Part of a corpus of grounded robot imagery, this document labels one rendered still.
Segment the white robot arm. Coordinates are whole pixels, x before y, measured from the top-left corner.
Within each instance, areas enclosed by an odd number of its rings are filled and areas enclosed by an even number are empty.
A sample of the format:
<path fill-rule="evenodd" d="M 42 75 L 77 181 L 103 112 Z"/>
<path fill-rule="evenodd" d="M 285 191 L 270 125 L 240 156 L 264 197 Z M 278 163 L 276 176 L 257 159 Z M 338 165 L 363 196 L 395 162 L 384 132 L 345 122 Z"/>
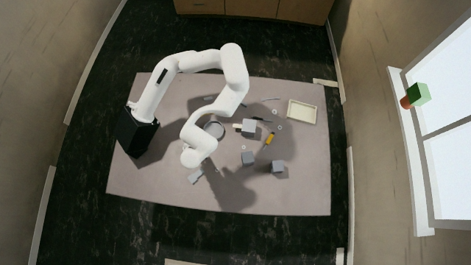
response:
<path fill-rule="evenodd" d="M 155 67 L 139 102 L 128 101 L 134 118 L 151 123 L 153 113 L 177 73 L 192 74 L 209 68 L 223 70 L 227 84 L 216 101 L 196 110 L 180 132 L 180 139 L 187 144 L 183 145 L 180 161 L 187 169 L 195 169 L 218 145 L 213 136 L 194 124 L 196 120 L 206 114 L 231 117 L 249 90 L 249 76 L 240 46 L 227 43 L 220 51 L 186 51 L 165 57 Z"/>

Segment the cream shallow rectangular tray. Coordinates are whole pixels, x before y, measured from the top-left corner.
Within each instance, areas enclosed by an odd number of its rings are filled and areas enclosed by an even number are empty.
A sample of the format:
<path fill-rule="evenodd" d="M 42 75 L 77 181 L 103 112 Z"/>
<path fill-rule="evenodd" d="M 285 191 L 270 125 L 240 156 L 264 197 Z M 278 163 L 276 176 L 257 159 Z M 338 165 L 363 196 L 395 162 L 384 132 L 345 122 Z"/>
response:
<path fill-rule="evenodd" d="M 290 106 L 290 107 L 289 107 Z M 302 123 L 315 125 L 316 106 L 289 100 L 286 118 Z"/>

